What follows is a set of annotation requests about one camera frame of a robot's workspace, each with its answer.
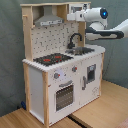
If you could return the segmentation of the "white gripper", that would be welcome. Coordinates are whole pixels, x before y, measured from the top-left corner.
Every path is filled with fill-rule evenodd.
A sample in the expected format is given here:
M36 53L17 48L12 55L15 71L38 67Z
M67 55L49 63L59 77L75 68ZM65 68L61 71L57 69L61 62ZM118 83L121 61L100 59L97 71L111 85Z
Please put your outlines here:
M77 21L77 22L84 22L84 12L83 11L76 11L75 13L70 13L67 15L68 21Z

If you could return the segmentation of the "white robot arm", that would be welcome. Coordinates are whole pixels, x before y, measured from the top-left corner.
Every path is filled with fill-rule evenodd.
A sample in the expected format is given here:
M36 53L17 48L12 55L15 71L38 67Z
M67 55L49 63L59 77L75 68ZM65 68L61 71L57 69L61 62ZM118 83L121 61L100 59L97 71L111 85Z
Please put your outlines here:
M105 8L97 7L72 11L67 15L68 21L90 22L85 29L85 36L88 40L100 39L121 39L128 37L128 19L118 26L107 30L108 12Z

